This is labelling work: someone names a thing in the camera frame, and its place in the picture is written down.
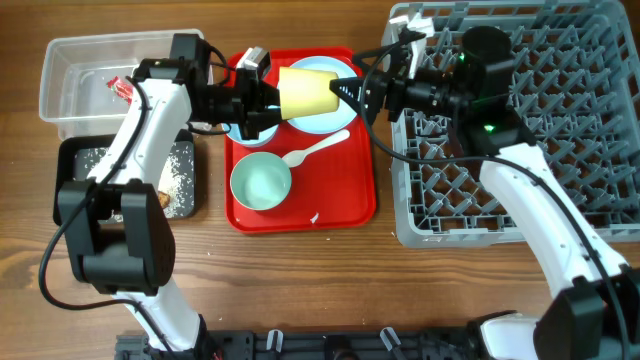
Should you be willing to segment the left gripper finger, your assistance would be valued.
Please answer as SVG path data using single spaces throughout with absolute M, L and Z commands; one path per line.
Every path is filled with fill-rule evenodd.
M 256 140 L 259 134 L 283 121 L 279 107 L 268 107 L 261 111 L 249 111 L 240 123 L 240 134 L 243 140 Z
M 268 108 L 279 105 L 279 90 L 264 82 L 258 75 L 254 75 L 252 78 L 252 107 Z

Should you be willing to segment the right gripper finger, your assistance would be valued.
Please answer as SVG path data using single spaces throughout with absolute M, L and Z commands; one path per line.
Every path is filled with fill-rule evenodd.
M 411 46 L 417 45 L 419 40 L 424 39 L 424 33 L 403 30 L 395 43 L 356 53 L 351 57 L 351 61 L 363 72 L 368 72 L 371 68 L 377 69 L 377 65 L 366 63 L 366 59 L 387 59 L 389 60 L 389 65 L 386 67 L 385 72 L 391 72 L 394 75 L 408 75 L 411 68 L 411 61 L 414 58 L 414 51 L 411 49 Z
M 340 78 L 331 80 L 329 89 L 357 114 L 362 114 L 362 109 L 367 114 L 378 114 L 384 103 L 387 83 L 377 77 L 367 84 L 363 78 Z

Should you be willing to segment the red snack wrapper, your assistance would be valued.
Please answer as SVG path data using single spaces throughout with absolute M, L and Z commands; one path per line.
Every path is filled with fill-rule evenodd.
M 134 97 L 134 87 L 123 80 L 119 76 L 115 76 L 107 82 L 107 87 L 111 89 L 119 98 L 123 99 L 128 105 L 132 103 Z

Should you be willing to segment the light blue bowl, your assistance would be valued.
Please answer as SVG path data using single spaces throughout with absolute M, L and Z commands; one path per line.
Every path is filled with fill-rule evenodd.
M 275 125 L 260 132 L 257 139 L 251 140 L 245 140 L 241 137 L 241 132 L 237 124 L 223 124 L 222 128 L 226 132 L 226 136 L 236 144 L 244 147 L 260 147 L 271 141 L 276 134 L 278 126 Z

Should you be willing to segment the white rice pile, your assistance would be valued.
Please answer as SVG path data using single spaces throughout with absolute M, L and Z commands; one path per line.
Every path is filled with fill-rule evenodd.
M 80 149 L 74 155 L 72 179 L 84 180 L 107 153 L 107 147 Z M 176 142 L 169 153 L 158 190 L 171 197 L 163 209 L 167 219 L 185 218 L 195 207 L 195 147 L 189 141 Z

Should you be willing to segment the teal green bowl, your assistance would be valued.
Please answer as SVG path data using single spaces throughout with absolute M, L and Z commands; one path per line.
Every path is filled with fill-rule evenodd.
M 229 185 L 240 205 L 254 211 L 265 211 L 286 199 L 291 190 L 292 175 L 281 157 L 269 152 L 256 152 L 237 162 Z

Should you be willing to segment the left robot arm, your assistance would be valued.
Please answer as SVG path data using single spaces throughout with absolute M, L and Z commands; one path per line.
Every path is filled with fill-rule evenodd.
M 209 80 L 212 66 L 224 81 Z M 193 122 L 237 125 L 255 139 L 280 123 L 279 94 L 269 85 L 269 53 L 248 50 L 232 66 L 200 36 L 176 34 L 165 58 L 146 58 L 133 71 L 132 103 L 107 153 L 83 180 L 56 192 L 75 278 L 123 304 L 148 336 L 155 359 L 213 359 L 219 351 L 203 317 L 173 280 L 175 240 L 158 199 L 161 173 L 179 133 Z

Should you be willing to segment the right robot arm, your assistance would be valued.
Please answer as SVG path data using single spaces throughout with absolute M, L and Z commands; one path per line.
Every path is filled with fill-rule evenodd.
M 390 45 L 356 54 L 363 76 L 331 91 L 371 124 L 412 109 L 449 119 L 462 162 L 479 165 L 482 186 L 513 219 L 533 251 L 552 302 L 540 318 L 516 312 L 475 324 L 477 353 L 489 359 L 635 359 L 639 355 L 639 272 L 591 227 L 558 183 L 542 149 L 509 104 L 511 41 L 491 26 L 467 30 L 450 73 L 406 73 L 405 53 L 424 34 L 404 30 Z

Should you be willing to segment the yellow plastic cup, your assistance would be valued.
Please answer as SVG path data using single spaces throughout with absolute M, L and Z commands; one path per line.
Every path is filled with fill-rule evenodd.
M 283 120 L 331 113 L 340 100 L 330 89 L 335 72 L 292 67 L 279 69 L 279 101 Z

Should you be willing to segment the brown food scrap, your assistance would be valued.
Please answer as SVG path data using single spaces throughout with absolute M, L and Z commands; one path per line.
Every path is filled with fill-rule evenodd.
M 158 194 L 157 194 L 157 197 L 158 197 L 159 203 L 160 203 L 160 205 L 161 205 L 161 207 L 163 209 L 165 209 L 165 208 L 167 208 L 169 206 L 169 204 L 171 202 L 171 197 L 168 194 L 159 191 Z

